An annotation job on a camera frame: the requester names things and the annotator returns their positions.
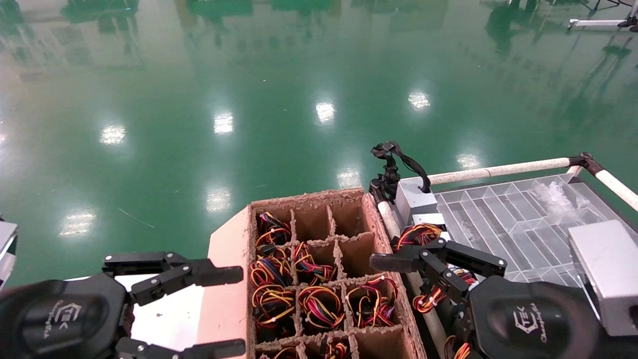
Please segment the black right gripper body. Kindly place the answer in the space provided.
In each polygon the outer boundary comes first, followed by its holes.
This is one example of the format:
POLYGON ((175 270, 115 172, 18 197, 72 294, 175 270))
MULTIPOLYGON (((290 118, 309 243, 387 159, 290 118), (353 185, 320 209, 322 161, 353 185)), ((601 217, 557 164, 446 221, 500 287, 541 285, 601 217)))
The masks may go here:
POLYGON ((488 277, 469 291, 472 345, 488 359, 587 359, 600 323, 583 291, 488 277))

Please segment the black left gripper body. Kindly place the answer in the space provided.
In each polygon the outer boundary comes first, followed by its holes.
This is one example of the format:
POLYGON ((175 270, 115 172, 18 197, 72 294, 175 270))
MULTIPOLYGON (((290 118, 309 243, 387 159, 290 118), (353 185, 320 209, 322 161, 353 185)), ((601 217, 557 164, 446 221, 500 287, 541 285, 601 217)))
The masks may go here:
POLYGON ((133 300, 106 274, 44 280, 4 289, 0 301, 3 359, 114 359, 131 334, 133 300))

